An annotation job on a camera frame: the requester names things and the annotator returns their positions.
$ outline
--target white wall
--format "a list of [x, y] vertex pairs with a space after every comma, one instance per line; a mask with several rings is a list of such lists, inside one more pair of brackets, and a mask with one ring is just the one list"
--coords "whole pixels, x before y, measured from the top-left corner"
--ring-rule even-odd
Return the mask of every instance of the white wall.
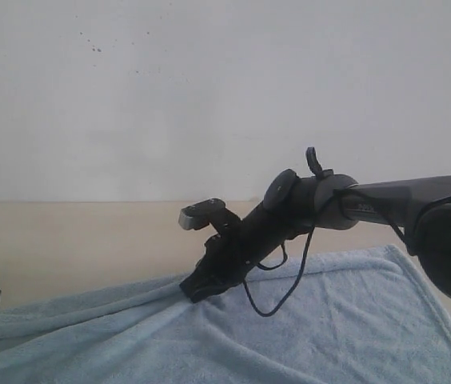
[[450, 0], [0, 0], [0, 200], [249, 199], [309, 145], [451, 174]]

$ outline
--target light blue towel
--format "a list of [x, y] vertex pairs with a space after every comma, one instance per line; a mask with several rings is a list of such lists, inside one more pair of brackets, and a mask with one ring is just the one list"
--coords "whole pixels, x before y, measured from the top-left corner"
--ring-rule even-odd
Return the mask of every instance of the light blue towel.
[[[298, 262], [250, 274], [263, 310]], [[272, 318], [241, 287], [192, 305], [182, 278], [1, 310], [0, 383], [451, 383], [451, 320], [396, 247], [311, 256]]]

